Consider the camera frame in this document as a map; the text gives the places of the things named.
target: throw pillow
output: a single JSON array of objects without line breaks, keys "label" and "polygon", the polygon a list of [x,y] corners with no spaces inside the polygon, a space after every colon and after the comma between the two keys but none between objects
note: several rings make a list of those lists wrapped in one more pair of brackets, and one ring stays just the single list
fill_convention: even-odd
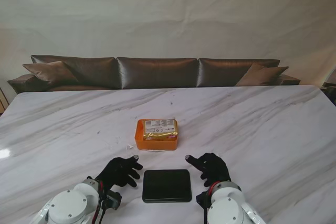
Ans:
[{"label": "throw pillow", "polygon": [[236,86],[267,86],[279,77],[288,67],[267,68],[252,64]]},{"label": "throw pillow", "polygon": [[78,84],[77,78],[62,61],[23,64],[23,66],[41,81],[46,81],[50,86]]}]

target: product label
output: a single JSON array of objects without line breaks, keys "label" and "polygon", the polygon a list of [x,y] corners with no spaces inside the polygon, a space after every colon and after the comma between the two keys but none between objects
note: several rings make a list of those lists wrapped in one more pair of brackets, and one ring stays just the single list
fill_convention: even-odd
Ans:
[{"label": "product label", "polygon": [[148,120],[145,122],[145,133],[163,133],[175,131],[174,119]]}]

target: yellow packaging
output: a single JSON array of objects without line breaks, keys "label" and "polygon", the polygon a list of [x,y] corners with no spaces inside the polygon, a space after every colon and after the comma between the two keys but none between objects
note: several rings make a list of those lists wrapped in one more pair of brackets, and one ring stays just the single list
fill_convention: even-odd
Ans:
[{"label": "yellow packaging", "polygon": [[143,140],[175,141],[178,135],[175,119],[143,120]]}]

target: sofa armrest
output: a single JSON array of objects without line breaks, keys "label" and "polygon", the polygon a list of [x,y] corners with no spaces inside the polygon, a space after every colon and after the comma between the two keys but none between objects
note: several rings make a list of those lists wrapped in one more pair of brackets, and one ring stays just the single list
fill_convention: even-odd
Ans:
[{"label": "sofa armrest", "polygon": [[273,83],[273,85],[298,85],[301,80],[285,74],[280,75]]},{"label": "sofa armrest", "polygon": [[41,81],[31,73],[25,74],[7,82],[12,86],[17,94],[20,94],[22,92],[45,91],[50,88],[48,83]]}]

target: black tablet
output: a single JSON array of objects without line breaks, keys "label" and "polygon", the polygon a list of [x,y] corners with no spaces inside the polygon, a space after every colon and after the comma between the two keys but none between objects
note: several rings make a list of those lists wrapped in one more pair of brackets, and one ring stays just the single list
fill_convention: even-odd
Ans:
[{"label": "black tablet", "polygon": [[188,170],[146,170],[142,200],[146,203],[189,202],[192,199]]}]

